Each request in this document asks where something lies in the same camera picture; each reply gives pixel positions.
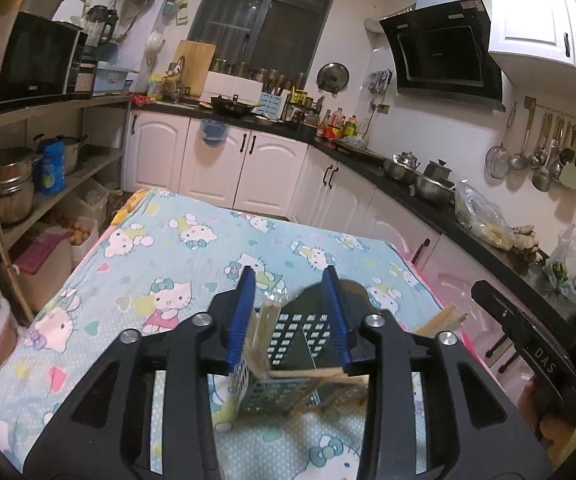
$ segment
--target hello kitty tablecloth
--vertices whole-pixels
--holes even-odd
[[[440,304],[390,244],[225,210],[164,190],[132,197],[0,368],[0,449],[19,469],[52,414],[126,328],[172,330],[257,277],[255,303],[293,298],[334,265],[377,308],[413,331]],[[420,378],[418,470],[425,467]],[[164,374],[153,399],[151,468],[161,472]],[[288,418],[235,421],[229,378],[209,378],[217,453],[228,480],[354,480],[365,411],[354,404]]]

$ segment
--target shelf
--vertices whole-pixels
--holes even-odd
[[[129,100],[130,96],[127,95],[112,95],[93,97],[92,99],[51,103],[49,105],[30,106],[27,108],[12,110],[11,112],[0,114],[0,127],[6,126],[6,124],[16,123],[17,121],[30,119],[31,117],[39,117],[47,114],[63,114],[71,110],[79,110],[81,108],[89,108],[91,106],[127,103]]]
[[[103,170],[108,164],[118,160],[122,156],[122,150],[114,148],[104,148],[102,146],[86,145],[82,149],[80,157],[83,161],[75,173],[66,177],[65,189],[55,195],[45,195],[43,193],[34,194],[34,210],[28,220],[10,229],[4,229],[4,248],[11,248],[23,235],[44,216],[53,206],[55,206],[68,193],[73,191],[79,184],[82,184],[94,174]]]

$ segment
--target pink heart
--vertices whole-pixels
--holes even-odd
[[[63,388],[63,383],[66,382],[68,374],[61,368],[52,366],[48,368],[48,376],[50,378],[50,392],[56,394]]]

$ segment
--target window frame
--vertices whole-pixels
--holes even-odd
[[[266,16],[268,14],[268,11],[270,10],[270,6],[273,1],[274,0],[261,0],[261,8],[259,9],[259,13],[257,14],[255,24],[252,30],[250,31],[250,38],[248,39],[245,45],[244,56],[241,59],[241,61],[245,61],[248,64],[250,64],[250,62],[252,61],[252,56],[255,51],[255,47],[257,46],[257,42],[261,34],[261,29],[263,27],[263,24],[265,23]],[[304,74],[307,77],[310,70],[312,70],[312,63],[314,62],[317,50],[319,49],[319,43],[321,42],[321,36],[324,32],[325,23],[327,22],[328,15],[330,14],[330,10],[332,9],[332,5],[335,0],[325,0],[323,5],[321,5],[320,7],[313,4],[309,4],[305,0],[277,0],[277,1],[296,7],[298,9],[307,10],[308,12],[315,13],[320,18],[319,35],[317,37],[317,41],[315,42],[315,47],[312,52],[312,56],[308,61],[308,68],[307,70],[304,71]],[[203,23],[199,22],[199,18],[204,13],[206,5],[207,0],[201,0],[201,3],[197,8],[197,13],[193,18],[193,23],[190,27],[190,32],[188,33],[188,40],[190,41],[199,41],[198,37],[203,28]]]

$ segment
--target hanging pot lid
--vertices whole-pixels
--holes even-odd
[[[328,63],[317,74],[317,86],[324,92],[336,96],[345,90],[350,82],[350,72],[341,63]]]

